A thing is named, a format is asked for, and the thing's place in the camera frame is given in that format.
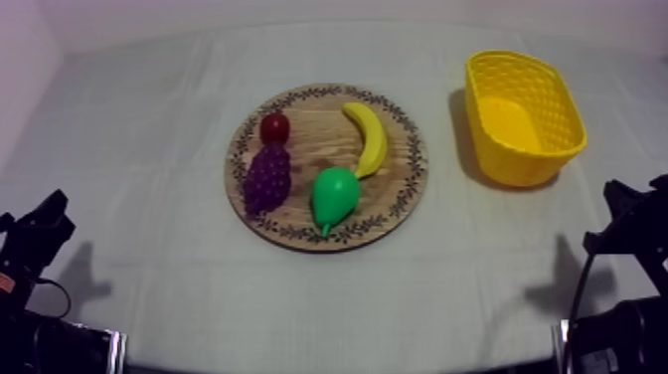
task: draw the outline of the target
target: wooden plate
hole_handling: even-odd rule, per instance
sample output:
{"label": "wooden plate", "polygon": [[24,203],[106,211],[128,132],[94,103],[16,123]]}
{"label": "wooden plate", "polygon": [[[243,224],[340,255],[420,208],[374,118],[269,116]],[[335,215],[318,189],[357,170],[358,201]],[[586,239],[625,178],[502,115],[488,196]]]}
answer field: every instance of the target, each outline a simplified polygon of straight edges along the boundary
{"label": "wooden plate", "polygon": [[[389,149],[381,169],[360,180],[360,203],[329,236],[320,236],[309,207],[316,175],[330,166],[354,171],[363,139],[341,111],[344,102],[369,106],[385,126]],[[242,186],[252,158],[259,152],[259,122],[282,111],[290,120],[292,187],[283,205],[251,219],[244,209]],[[349,251],[382,238],[413,210],[426,184],[426,149],[418,128],[381,94],[345,85],[312,85],[281,93],[256,109],[237,130],[226,159],[225,183],[240,218],[265,239],[288,249],[331,253]]]}

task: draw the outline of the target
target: white wall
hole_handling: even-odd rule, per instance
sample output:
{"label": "white wall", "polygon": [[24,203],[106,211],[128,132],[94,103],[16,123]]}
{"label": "white wall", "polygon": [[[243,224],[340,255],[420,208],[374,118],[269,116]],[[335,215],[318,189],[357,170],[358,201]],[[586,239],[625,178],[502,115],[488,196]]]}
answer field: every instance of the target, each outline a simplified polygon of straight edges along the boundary
{"label": "white wall", "polygon": [[62,62],[33,0],[0,1],[0,169]]}
{"label": "white wall", "polygon": [[665,0],[39,0],[68,51],[225,25],[341,19],[445,21],[661,54]]}

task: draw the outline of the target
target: basket rim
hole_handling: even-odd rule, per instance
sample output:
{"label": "basket rim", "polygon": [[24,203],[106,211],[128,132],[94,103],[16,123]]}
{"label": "basket rim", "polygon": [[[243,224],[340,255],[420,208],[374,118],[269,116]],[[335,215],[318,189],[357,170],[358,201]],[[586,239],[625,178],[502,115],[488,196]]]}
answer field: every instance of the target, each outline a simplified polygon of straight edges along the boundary
{"label": "basket rim", "polygon": [[583,138],[580,141],[579,144],[568,148],[564,150],[558,150],[558,151],[541,151],[541,152],[535,152],[535,151],[528,151],[525,149],[520,149],[508,142],[505,142],[498,137],[496,137],[493,133],[489,132],[487,128],[482,125],[482,131],[496,144],[510,150],[516,153],[521,153],[521,154],[526,154],[532,157],[537,157],[537,158],[550,158],[554,159],[557,157],[573,157],[576,154],[580,153],[583,149],[585,149],[586,144],[587,144],[587,134],[586,134],[586,128],[585,125],[583,124],[583,120],[580,116],[580,113],[578,111],[578,107],[576,106],[573,97],[571,96],[571,92],[569,91],[568,86],[566,85],[566,81],[564,81],[564,78],[562,75],[559,73],[557,69],[555,69],[553,66],[550,64],[541,61],[533,56],[525,55],[519,52],[515,51],[505,51],[505,50],[485,50],[485,51],[480,51],[477,52],[466,59],[466,74],[468,75],[469,80],[471,81],[470,89],[473,90],[473,95],[476,97],[476,100],[480,98],[479,92],[478,92],[478,87],[475,82],[475,78],[473,77],[473,68],[471,64],[481,58],[481,57],[486,57],[486,56],[497,56],[497,57],[504,57],[504,58],[514,58],[517,60],[522,60],[525,63],[532,64],[535,66],[538,66],[539,68],[543,69],[546,71],[546,73],[551,74],[554,76],[556,83],[558,86],[560,86],[562,89],[564,89],[565,93],[565,100],[566,104],[569,105],[573,109],[573,113],[575,114],[575,120],[576,120],[576,126],[578,126],[581,131],[583,132]]}

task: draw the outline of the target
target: red apple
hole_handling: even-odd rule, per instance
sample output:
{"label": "red apple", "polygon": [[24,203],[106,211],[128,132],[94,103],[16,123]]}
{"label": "red apple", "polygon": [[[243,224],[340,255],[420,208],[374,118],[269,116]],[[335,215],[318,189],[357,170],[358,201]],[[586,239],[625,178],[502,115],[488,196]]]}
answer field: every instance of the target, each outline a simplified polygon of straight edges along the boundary
{"label": "red apple", "polygon": [[282,113],[272,113],[259,124],[259,137],[262,143],[278,142],[285,144],[290,133],[290,121]]}

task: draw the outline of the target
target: cable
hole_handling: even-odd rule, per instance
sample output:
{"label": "cable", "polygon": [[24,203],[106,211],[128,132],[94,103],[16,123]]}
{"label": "cable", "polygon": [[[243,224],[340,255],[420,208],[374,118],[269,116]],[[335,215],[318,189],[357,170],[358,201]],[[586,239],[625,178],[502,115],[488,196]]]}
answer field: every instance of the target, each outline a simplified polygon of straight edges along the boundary
{"label": "cable", "polygon": [[68,291],[57,281],[55,280],[45,280],[45,279],[37,279],[35,280],[35,284],[50,284],[56,287],[57,289],[61,290],[63,292],[63,295],[65,296],[65,300],[68,303],[65,312],[61,315],[42,315],[45,319],[43,319],[40,324],[35,328],[35,333],[33,334],[33,367],[35,369],[35,374],[41,374],[42,373],[42,364],[40,363],[40,354],[39,354],[39,344],[40,344],[40,332],[42,331],[42,327],[46,322],[51,322],[55,320],[60,320],[61,318],[65,317],[70,313],[70,310],[72,309],[72,299],[70,298],[70,294]]}
{"label": "cable", "polygon": [[70,298],[70,294],[68,293],[68,291],[60,283],[58,283],[55,280],[45,280],[45,279],[41,279],[41,278],[37,279],[35,281],[35,283],[36,284],[50,284],[50,285],[53,285],[54,287],[58,288],[59,290],[61,290],[63,292],[63,295],[65,296],[65,299],[68,303],[68,306],[66,307],[65,312],[63,314],[61,314],[61,315],[45,315],[46,317],[61,319],[61,318],[65,317],[66,315],[68,315],[70,313],[70,310],[72,309],[72,299]]}
{"label": "cable", "polygon": [[564,355],[562,356],[562,374],[568,374],[569,361],[571,360],[571,333],[575,326],[575,320],[578,318],[578,310],[580,309],[580,302],[583,299],[583,292],[585,292],[586,279],[589,277],[589,271],[593,264],[593,255],[588,254],[584,262],[583,270],[580,272],[580,279],[576,287],[576,294],[573,297],[573,304],[571,305],[571,314],[569,315],[569,333],[567,335],[566,344],[564,344]]}
{"label": "cable", "polygon": [[40,322],[40,324],[35,328],[35,333],[33,334],[33,368],[35,369],[35,374],[42,373],[42,364],[40,363],[40,353],[39,353],[39,344],[40,344],[40,331],[42,331],[42,326],[46,320]]}

